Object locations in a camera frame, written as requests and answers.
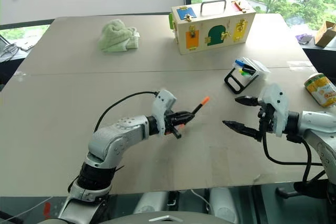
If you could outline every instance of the blue panel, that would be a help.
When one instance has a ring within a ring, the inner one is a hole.
[[[177,9],[177,13],[181,20],[183,20],[185,18],[185,15],[187,15],[188,13],[192,18],[196,18],[196,15],[191,7],[188,7],[187,9]]]

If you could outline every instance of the wooden latch box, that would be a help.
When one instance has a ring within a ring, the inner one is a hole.
[[[245,42],[255,14],[245,0],[218,0],[172,7],[169,19],[184,55]]]

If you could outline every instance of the towel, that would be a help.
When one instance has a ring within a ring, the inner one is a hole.
[[[135,27],[125,27],[120,19],[108,22],[102,29],[98,47],[103,52],[122,52],[139,47],[139,33]]]

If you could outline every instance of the can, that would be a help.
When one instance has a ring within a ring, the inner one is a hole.
[[[323,73],[311,75],[304,86],[322,107],[336,105],[336,87]]]

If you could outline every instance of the white table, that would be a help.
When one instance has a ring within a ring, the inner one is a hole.
[[[312,74],[310,68],[271,71],[267,82],[256,80],[242,95],[258,95],[264,84],[276,81],[290,98],[290,110],[321,110],[303,87]],[[258,125],[258,108],[236,103],[235,95],[223,85],[223,77],[228,72],[13,77],[1,93],[0,195],[66,195],[67,186],[80,171],[93,127],[104,109],[127,94],[162,87],[177,97],[175,111],[194,109],[206,95],[211,100],[185,127],[181,139],[172,135],[153,136],[128,149],[120,164],[125,167],[113,180],[113,193],[301,180],[304,167],[273,164],[266,159],[260,143],[223,125],[222,120],[240,121],[251,127]],[[144,95],[122,103],[107,114],[102,126],[127,115],[149,115],[152,101],[150,95]],[[268,134],[268,142],[270,154],[277,159],[307,159],[305,148],[286,141],[285,137]],[[321,167],[312,168],[311,175],[320,170]]]
[[[102,27],[114,18],[138,29],[141,38],[137,50],[104,54],[97,48]],[[279,14],[257,14],[244,44],[183,56],[167,15],[65,17],[52,23],[18,74],[230,69],[242,56],[271,68],[309,61]]]

